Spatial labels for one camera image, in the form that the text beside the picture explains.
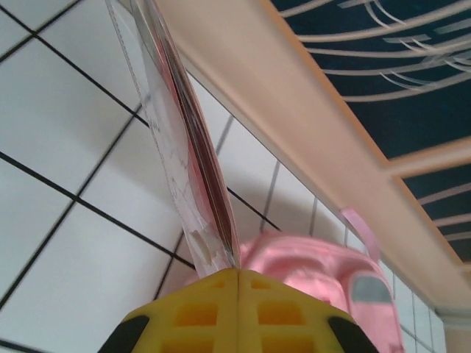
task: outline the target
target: pink bag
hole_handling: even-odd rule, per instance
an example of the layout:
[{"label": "pink bag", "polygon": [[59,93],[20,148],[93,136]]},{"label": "pink bag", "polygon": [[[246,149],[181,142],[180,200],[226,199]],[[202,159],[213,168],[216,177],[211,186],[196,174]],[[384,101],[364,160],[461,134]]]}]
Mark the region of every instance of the pink bag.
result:
[{"label": "pink bag", "polygon": [[403,353],[374,235],[354,211],[343,214],[364,238],[370,257],[327,241],[267,231],[241,245],[241,265],[348,312],[380,353]]}]

